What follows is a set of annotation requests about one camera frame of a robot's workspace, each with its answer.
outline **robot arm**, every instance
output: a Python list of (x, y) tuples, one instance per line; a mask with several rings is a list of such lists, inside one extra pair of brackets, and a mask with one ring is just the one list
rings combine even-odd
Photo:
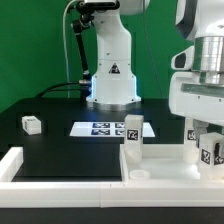
[(176, 27), (194, 46), (176, 55), (171, 112), (224, 126), (224, 1), (179, 0)]
[(98, 68), (92, 76), (92, 93), (87, 104), (103, 110), (126, 110), (141, 100), (137, 96), (136, 77), (131, 71), (131, 35), (122, 25), (120, 15), (143, 11), (149, 0), (84, 0), (76, 7), (81, 25), (89, 19), (97, 34)]

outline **white paper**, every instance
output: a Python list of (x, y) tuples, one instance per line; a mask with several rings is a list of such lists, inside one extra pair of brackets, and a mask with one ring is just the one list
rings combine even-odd
[[(124, 137), (124, 122), (75, 122), (70, 136), (73, 137)], [(143, 137), (155, 137), (149, 123), (143, 124)]]

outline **green wall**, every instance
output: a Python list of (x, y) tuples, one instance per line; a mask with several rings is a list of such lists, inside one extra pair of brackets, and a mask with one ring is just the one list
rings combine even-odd
[[(171, 58), (189, 45), (174, 28), (176, 1), (151, 0), (147, 10), (148, 38), (166, 98), (173, 74)], [(34, 97), (44, 88), (66, 81), (62, 16), (67, 2), (0, 0), (0, 111), (19, 99)], [(82, 76), (75, 38), (69, 28), (75, 18), (75, 12), (67, 18), (72, 80)], [(138, 77), (138, 94), (143, 98), (161, 98), (146, 49), (143, 16), (126, 16), (122, 21), (133, 35), (132, 70)], [(97, 57), (94, 28), (86, 31), (83, 38), (94, 74)]]

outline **black cable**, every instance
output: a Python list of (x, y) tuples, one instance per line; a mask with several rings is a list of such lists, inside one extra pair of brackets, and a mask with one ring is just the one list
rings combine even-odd
[[(69, 89), (69, 91), (86, 91), (88, 89)], [(67, 92), (68, 89), (52, 89), (52, 90), (48, 90), (48, 91), (44, 91), (41, 93), (41, 95), (37, 95), (36, 98), (41, 98), (43, 95), (45, 95), (46, 93), (49, 93), (49, 92)]]
[(148, 33), (147, 33), (147, 27), (146, 27), (145, 0), (143, 0), (143, 24), (144, 24), (144, 34), (145, 34), (145, 39), (146, 39), (146, 44), (147, 44), (147, 50), (148, 50), (149, 58), (151, 59), (152, 68), (153, 68), (153, 72), (154, 72), (154, 77), (155, 77), (157, 86), (159, 88), (160, 95), (161, 95), (162, 99), (164, 99), (164, 94), (163, 94), (163, 91), (162, 91), (162, 87), (161, 87), (160, 82), (159, 82), (158, 71), (156, 69), (156, 64), (155, 64), (153, 54), (152, 54), (152, 48), (151, 48), (151, 45), (150, 45), (150, 41), (148, 39)]
[(54, 90), (55, 88), (59, 88), (59, 87), (62, 87), (62, 86), (78, 85), (78, 84), (79, 84), (78, 81), (64, 82), (64, 83), (56, 84), (56, 85), (50, 86), (47, 89), (45, 89), (44, 91), (38, 93), (35, 97), (36, 98), (41, 98), (45, 93), (50, 92), (51, 90)]

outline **black table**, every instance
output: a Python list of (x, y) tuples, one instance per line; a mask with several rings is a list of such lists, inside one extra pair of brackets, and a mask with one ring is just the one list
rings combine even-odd
[[(143, 100), (129, 111), (99, 111), (79, 99), (23, 99), (0, 114), (0, 156), (23, 146), (24, 164), (13, 181), (120, 181), (119, 145), (123, 138), (70, 137), (76, 121), (123, 122), (127, 114), (144, 115), (156, 137), (147, 144), (183, 143), (184, 119), (170, 114), (167, 100)], [(34, 115), (43, 132), (29, 136), (22, 117)], [(48, 208), (0, 209), (8, 223), (222, 223), (223, 208)]]

